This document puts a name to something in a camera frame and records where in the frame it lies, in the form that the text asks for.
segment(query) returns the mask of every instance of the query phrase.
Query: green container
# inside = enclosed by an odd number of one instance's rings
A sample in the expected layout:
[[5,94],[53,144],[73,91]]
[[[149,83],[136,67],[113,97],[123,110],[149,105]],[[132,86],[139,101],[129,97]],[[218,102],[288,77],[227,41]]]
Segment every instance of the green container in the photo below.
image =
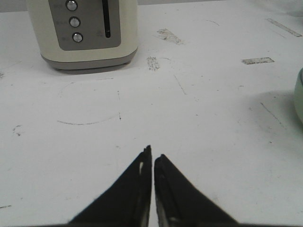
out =
[[303,122],[303,69],[299,72],[294,89],[294,106],[300,120]]

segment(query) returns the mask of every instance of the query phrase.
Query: toaster slot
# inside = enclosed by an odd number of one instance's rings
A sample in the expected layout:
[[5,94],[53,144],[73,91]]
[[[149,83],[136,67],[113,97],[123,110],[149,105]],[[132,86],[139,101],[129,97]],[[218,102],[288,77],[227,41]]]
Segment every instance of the toaster slot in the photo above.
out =
[[109,21],[108,0],[102,0],[102,5],[103,5],[105,37],[109,38],[110,37],[110,21]]

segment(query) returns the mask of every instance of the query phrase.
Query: table surface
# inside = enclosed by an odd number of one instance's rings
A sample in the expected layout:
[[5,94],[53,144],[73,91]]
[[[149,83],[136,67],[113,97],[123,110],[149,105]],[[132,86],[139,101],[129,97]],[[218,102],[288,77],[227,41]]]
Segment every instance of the table surface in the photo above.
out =
[[[285,31],[303,34],[302,12],[261,0],[138,10],[135,58],[90,74],[50,68],[28,13],[0,13],[0,226],[68,222],[149,144],[237,221],[302,225],[303,37]],[[263,57],[274,62],[242,62]]]

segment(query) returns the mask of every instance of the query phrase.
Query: silver button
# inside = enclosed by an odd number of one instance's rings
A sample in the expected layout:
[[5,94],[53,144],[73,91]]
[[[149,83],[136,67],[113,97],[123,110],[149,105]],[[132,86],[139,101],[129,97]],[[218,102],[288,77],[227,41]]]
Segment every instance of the silver button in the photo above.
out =
[[76,1],[67,1],[66,2],[66,7],[68,8],[68,10],[70,11],[75,11],[78,8],[78,4]]
[[83,40],[83,35],[81,33],[74,33],[72,35],[72,39],[76,42],[76,43],[80,43]]
[[80,20],[77,17],[71,17],[70,18],[70,25],[72,27],[79,27],[80,26]]

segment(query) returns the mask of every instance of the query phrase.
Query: gray control panel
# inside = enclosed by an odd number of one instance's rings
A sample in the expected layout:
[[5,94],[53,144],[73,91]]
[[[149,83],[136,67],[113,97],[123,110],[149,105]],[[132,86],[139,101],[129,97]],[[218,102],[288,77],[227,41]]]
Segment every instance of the gray control panel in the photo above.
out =
[[59,46],[65,51],[117,47],[119,0],[49,0]]

